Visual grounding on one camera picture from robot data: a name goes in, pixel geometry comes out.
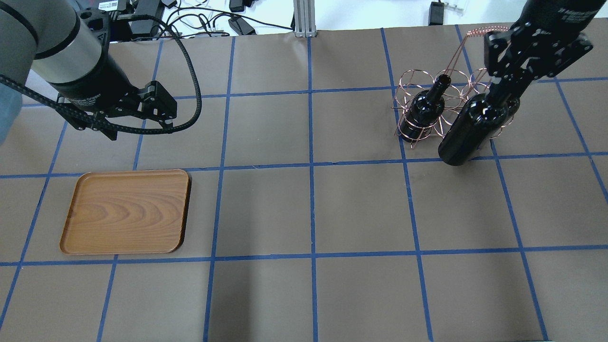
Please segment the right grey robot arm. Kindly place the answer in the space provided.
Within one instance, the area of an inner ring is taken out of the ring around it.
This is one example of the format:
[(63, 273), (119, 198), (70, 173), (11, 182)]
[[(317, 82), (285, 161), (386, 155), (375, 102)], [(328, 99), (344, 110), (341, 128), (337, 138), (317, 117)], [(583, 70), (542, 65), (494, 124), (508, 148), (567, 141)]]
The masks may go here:
[(484, 35), (484, 65), (492, 77), (489, 95), (521, 97), (530, 84), (554, 77), (594, 46), (584, 32), (603, 0), (528, 0), (505, 32)]

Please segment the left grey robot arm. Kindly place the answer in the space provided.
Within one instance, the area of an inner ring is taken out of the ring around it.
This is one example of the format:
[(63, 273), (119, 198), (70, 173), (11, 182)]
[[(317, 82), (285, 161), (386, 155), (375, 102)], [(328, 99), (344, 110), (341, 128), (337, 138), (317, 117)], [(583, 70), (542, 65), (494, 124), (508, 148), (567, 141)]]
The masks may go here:
[(1, 140), (23, 97), (53, 108), (77, 130), (170, 134), (177, 103), (159, 82), (135, 87), (109, 54), (111, 16), (67, 0), (1, 2)]

